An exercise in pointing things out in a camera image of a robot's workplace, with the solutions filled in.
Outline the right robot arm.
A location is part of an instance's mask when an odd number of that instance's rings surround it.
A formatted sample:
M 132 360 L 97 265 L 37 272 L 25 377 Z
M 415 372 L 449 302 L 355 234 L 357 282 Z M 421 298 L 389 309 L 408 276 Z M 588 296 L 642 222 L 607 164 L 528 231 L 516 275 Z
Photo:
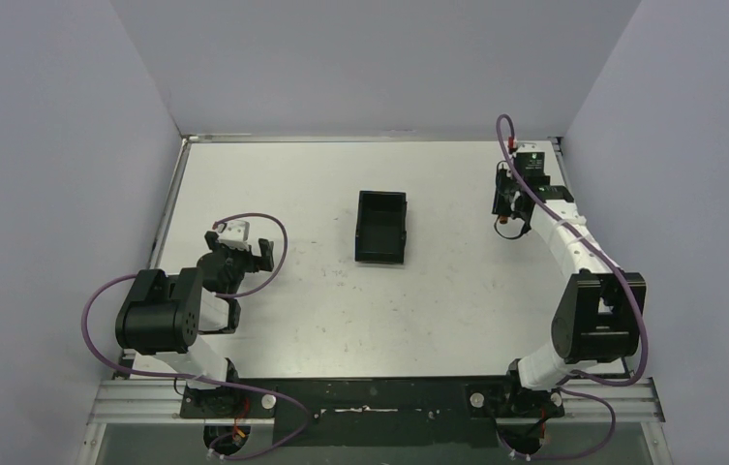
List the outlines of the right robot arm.
M 522 223 L 518 238 L 534 232 L 559 265 L 566 285 L 548 342 L 511 368 L 518 378 L 499 388 L 501 406 L 526 413 L 538 390 L 550 390 L 589 368 L 636 354 L 635 315 L 643 310 L 646 283 L 617 266 L 599 247 L 569 190 L 553 183 L 541 151 L 519 151 L 500 162 L 492 213 L 497 225 Z

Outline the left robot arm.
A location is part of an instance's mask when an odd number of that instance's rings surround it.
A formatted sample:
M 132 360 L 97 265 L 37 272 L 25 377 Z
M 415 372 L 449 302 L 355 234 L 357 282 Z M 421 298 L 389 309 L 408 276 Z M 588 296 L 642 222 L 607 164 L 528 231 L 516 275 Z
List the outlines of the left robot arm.
M 189 388 L 204 390 L 202 404 L 218 418 L 233 415 L 240 389 L 238 374 L 206 334 L 233 334 L 241 305 L 234 296 L 248 274 L 274 270 L 274 243 L 261 238 L 258 252 L 248 242 L 249 225 L 239 221 L 204 235 L 208 252 L 197 264 L 168 275 L 159 268 L 140 271 L 117 315 L 115 336 L 124 349 L 153 356 L 175 374 L 190 374 Z

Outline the black plastic bin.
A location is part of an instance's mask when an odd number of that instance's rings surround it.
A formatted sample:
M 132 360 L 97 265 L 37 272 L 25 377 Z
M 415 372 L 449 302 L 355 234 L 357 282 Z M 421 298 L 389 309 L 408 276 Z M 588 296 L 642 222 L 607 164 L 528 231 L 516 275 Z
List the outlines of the black plastic bin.
M 407 207 L 404 192 L 359 192 L 354 235 L 357 263 L 404 263 Z

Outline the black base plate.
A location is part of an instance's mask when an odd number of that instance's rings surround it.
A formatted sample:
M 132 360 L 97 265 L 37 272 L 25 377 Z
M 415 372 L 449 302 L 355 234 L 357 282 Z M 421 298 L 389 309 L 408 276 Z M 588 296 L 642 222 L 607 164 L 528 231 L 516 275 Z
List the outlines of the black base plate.
M 564 415 L 555 390 L 532 391 L 507 375 L 414 378 L 256 378 L 245 391 L 186 388 L 179 415 L 204 419 L 215 438 L 234 425 L 272 429 L 292 447 L 493 448 L 497 438 L 535 444 Z

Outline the aluminium front rail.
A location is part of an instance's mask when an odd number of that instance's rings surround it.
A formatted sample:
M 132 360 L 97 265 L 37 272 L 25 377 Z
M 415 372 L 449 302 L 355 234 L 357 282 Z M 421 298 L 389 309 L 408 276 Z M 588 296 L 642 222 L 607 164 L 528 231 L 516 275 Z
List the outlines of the aluminium front rail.
M 571 383 L 569 390 L 602 398 L 612 405 L 619 422 L 664 422 L 659 397 L 651 380 L 631 387 L 606 387 L 587 381 Z M 186 418 L 184 401 L 163 380 L 104 381 L 98 388 L 90 424 L 228 424 L 231 418 Z

